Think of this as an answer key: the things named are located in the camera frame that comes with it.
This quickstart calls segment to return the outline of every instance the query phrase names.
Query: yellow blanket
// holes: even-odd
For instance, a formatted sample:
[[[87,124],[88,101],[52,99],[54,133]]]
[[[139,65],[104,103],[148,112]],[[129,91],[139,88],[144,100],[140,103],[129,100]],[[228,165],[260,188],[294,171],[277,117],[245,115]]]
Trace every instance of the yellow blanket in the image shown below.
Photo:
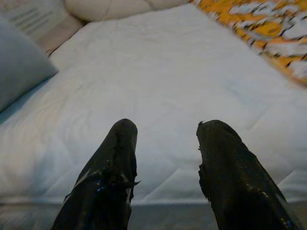
[[[307,0],[193,0],[285,76],[307,85]]]

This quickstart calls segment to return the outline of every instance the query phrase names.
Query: cushion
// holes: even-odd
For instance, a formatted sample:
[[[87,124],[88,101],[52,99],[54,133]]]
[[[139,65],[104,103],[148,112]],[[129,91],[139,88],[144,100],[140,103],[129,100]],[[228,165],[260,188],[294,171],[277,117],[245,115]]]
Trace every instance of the cushion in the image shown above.
[[[0,111],[57,72],[44,52],[0,15]]]
[[[188,2],[189,0],[65,0],[67,11],[86,21],[123,18]]]
[[[68,14],[64,0],[0,0],[0,12],[48,55],[83,26]]]

